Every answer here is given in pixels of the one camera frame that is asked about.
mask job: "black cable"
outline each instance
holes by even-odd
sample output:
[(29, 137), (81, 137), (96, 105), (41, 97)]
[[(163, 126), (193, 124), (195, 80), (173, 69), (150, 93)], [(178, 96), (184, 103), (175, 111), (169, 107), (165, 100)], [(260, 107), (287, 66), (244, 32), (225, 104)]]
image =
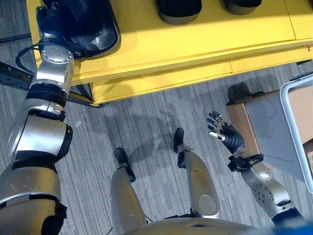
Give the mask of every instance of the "black cable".
[(29, 50), (39, 50), (38, 48), (35, 47), (40, 47), (40, 46), (54, 46), (54, 45), (58, 45), (57, 43), (35, 43), (29, 47), (24, 48), (23, 50), (21, 50), (17, 57), (15, 58), (15, 63), (17, 64), (18, 67), (20, 67), (22, 70), (28, 72), (29, 74), (31, 74), (32, 76), (35, 75), (35, 73), (33, 71), (30, 71), (29, 69), (27, 69), (22, 63), (21, 63), (21, 57), (23, 55), (25, 55)]
[(154, 222), (154, 221), (151, 220), (148, 216), (145, 215), (145, 217), (146, 217), (150, 222)]
[(109, 235), (109, 233), (112, 232), (112, 230), (113, 230), (113, 227), (110, 228), (110, 230), (107, 232), (106, 235)]

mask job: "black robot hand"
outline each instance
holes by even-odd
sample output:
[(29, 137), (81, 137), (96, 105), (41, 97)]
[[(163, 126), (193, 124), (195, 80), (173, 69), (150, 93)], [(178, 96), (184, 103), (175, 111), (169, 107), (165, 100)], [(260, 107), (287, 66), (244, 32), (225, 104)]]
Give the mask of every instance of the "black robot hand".
[(226, 148), (233, 154), (238, 149), (245, 147), (242, 135), (229, 123), (229, 121), (216, 111), (209, 113), (207, 121), (209, 136), (221, 140)]

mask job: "gray carpet floor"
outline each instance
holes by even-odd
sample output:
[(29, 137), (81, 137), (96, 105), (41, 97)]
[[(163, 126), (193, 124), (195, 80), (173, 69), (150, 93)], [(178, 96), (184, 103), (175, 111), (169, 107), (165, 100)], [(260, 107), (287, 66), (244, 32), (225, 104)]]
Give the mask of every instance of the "gray carpet floor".
[[(20, 7), (18, 13), (13, 6)], [(29, 32), (23, 0), (2, 0), (0, 13), (0, 24), (4, 25), (0, 38)], [(18, 51), (30, 44), (30, 39), (0, 44), (0, 61), (16, 66)], [(23, 61), (34, 69), (31, 54)], [(137, 176), (133, 186), (148, 217), (160, 220), (188, 213), (186, 175), (177, 168), (171, 145), (177, 127), (185, 129), (185, 142), (211, 171), (222, 219), (255, 227), (270, 226), (271, 220), (254, 201), (240, 174), (227, 168), (230, 154), (226, 148), (207, 135), (206, 118), (212, 110), (227, 115), (228, 90), (234, 85), (244, 82), (253, 93), (269, 92), (312, 70), (313, 62), (283, 65), (114, 101), (99, 109), (67, 103), (66, 121), (73, 127), (74, 136), (69, 154), (56, 164), (63, 204), (68, 207), (60, 234), (102, 235), (112, 226), (109, 187), (116, 165), (113, 151), (117, 147), (125, 148), (130, 156)], [(25, 95), (24, 91), (0, 86), (0, 172), (10, 161), (5, 155), (6, 139)], [(304, 217), (312, 219), (313, 196), (305, 184), (279, 170), (274, 174)]]

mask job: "yellow table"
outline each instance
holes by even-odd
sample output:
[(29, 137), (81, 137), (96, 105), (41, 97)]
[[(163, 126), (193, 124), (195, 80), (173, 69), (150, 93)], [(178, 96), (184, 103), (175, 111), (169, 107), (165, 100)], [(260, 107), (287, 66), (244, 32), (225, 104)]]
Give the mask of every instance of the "yellow table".
[[(39, 34), (27, 0), (33, 42)], [(218, 0), (203, 0), (187, 25), (162, 22), (148, 0), (111, 0), (122, 36), (118, 52), (77, 61), (73, 85), (92, 83), (95, 104), (161, 91), (244, 71), (313, 57), (313, 10), (308, 0), (263, 0), (248, 15), (228, 13)]]

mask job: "brown box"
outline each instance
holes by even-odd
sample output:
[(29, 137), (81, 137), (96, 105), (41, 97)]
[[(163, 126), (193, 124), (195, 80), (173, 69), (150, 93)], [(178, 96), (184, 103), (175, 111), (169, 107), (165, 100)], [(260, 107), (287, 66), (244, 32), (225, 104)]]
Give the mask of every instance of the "brown box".
[[(259, 154), (260, 148), (253, 127), (246, 112), (246, 102), (228, 105), (227, 110), (233, 126), (243, 135), (251, 154)], [(289, 93), (289, 100), (299, 130), (300, 138), (313, 172), (313, 86), (295, 89)]]

